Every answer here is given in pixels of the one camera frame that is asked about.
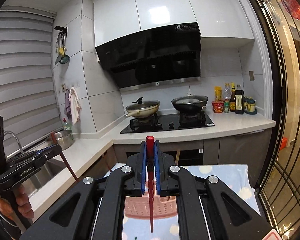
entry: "black range hood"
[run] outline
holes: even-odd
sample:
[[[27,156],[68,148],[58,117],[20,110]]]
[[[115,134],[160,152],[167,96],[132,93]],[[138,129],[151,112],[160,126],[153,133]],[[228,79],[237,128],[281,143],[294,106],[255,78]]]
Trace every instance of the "black range hood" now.
[[[100,64],[121,91],[200,80],[197,23],[153,28],[96,47]]]

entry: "black glass cooktop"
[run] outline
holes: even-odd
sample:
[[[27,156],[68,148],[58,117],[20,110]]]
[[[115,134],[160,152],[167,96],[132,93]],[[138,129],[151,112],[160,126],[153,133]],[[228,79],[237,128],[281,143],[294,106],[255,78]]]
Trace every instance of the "black glass cooktop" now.
[[[167,114],[152,115],[146,119],[131,119],[130,125],[120,133],[140,133],[154,131],[170,131],[214,126],[210,117],[202,112],[196,115]]]

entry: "black wok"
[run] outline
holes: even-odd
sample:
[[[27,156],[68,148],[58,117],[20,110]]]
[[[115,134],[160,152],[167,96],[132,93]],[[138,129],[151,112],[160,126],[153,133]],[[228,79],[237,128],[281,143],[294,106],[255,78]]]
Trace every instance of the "black wok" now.
[[[206,96],[191,95],[175,98],[171,101],[173,107],[184,114],[197,114],[205,109],[208,98]]]

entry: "white countertop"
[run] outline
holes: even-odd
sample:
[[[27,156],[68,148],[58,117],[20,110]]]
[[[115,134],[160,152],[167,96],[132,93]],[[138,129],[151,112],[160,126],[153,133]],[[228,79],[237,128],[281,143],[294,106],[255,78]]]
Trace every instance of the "white countertop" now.
[[[131,118],[127,118],[99,139],[75,139],[73,145],[64,150],[63,153],[70,163],[71,168],[79,177],[113,144],[139,144],[148,135],[154,136],[161,143],[193,141],[249,133],[275,126],[275,121],[267,119],[261,114],[215,114],[209,110],[207,110],[207,113],[215,126],[150,133],[120,134],[130,124]],[[65,168],[32,195],[30,203],[34,210],[34,221],[74,182],[74,178],[68,169]]]

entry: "gray roller blind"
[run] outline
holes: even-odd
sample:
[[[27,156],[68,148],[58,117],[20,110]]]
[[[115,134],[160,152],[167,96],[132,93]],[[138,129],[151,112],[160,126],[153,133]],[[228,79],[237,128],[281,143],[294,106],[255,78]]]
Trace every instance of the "gray roller blind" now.
[[[0,115],[25,146],[60,128],[51,70],[53,19],[26,12],[0,12]],[[11,135],[6,155],[18,150]]]

